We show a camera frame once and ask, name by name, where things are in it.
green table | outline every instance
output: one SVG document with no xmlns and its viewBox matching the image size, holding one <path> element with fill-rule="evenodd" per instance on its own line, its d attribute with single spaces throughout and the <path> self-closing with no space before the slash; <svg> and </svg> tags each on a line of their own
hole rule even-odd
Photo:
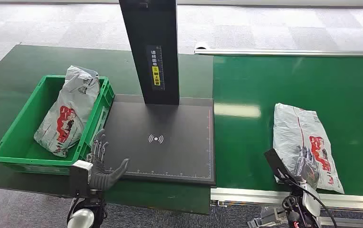
<svg viewBox="0 0 363 228">
<path fill-rule="evenodd" d="M 71 64 L 109 77 L 116 94 L 142 94 L 129 51 L 16 45 L 0 61 L 0 139 L 42 76 L 63 75 Z M 181 96 L 212 97 L 212 57 L 180 55 L 179 64 Z M 0 165 L 0 188 L 68 197 L 68 177 L 18 173 Z M 122 180 L 105 197 L 108 202 L 202 214 L 210 207 L 209 187 L 175 183 Z"/>
<path fill-rule="evenodd" d="M 61 75 L 71 64 L 109 77 L 117 94 L 141 94 L 131 52 L 15 46 L 0 62 L 0 139 L 41 77 Z M 179 71 L 181 96 L 211 97 L 213 81 L 218 188 L 122 180 L 106 194 L 109 202 L 202 214 L 208 213 L 210 198 L 279 204 L 288 189 L 275 184 L 263 153 L 272 147 L 274 104 L 281 102 L 317 111 L 345 193 L 363 203 L 362 56 L 180 55 Z M 0 188 L 65 197 L 67 181 L 0 165 Z M 250 198 L 253 192 L 263 198 Z M 328 193 L 322 199 L 355 202 Z M 337 207 L 356 208 L 342 205 Z"/>
</svg>

white plastic mailer bag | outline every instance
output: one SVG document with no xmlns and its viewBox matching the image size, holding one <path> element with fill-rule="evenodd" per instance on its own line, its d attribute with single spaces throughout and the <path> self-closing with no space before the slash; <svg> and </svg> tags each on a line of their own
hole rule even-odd
<svg viewBox="0 0 363 228">
<path fill-rule="evenodd" d="M 66 157 L 82 136 L 99 89 L 97 72 L 70 66 L 57 101 L 33 138 L 54 155 Z"/>
<path fill-rule="evenodd" d="M 291 173 L 294 173 L 300 155 L 298 148 L 308 148 L 318 163 L 317 187 L 344 193 L 331 155 L 330 141 L 315 111 L 276 104 L 273 147 Z"/>
</svg>

wireless charging icon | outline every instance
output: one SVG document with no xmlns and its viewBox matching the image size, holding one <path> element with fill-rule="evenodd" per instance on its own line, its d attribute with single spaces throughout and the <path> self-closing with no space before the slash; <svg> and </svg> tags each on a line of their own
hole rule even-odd
<svg viewBox="0 0 363 228">
<path fill-rule="evenodd" d="M 149 143 L 158 142 L 159 144 L 162 144 L 162 142 L 163 142 L 163 135 L 160 135 L 159 137 L 157 137 L 157 136 L 154 136 L 153 134 L 151 134 L 148 137 L 148 142 Z"/>
</svg>

green plastic crate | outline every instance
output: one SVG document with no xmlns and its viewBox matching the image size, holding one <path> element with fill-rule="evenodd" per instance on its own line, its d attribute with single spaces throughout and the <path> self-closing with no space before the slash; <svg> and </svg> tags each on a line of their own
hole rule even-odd
<svg viewBox="0 0 363 228">
<path fill-rule="evenodd" d="M 53 155 L 33 139 L 48 110 L 57 100 L 64 79 L 65 76 L 57 75 L 47 75 L 41 79 L 0 141 L 0 163 L 19 172 L 68 175 L 69 166 L 86 158 L 93 137 L 103 127 L 115 96 L 107 77 L 99 77 L 100 93 L 81 139 L 69 149 L 66 158 Z"/>
</svg>

black bracket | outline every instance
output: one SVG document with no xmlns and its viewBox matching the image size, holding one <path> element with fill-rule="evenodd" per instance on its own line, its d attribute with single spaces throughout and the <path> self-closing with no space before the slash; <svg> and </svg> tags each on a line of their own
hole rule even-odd
<svg viewBox="0 0 363 228">
<path fill-rule="evenodd" d="M 146 104 L 179 104 L 176 0 L 119 0 Z"/>
</svg>

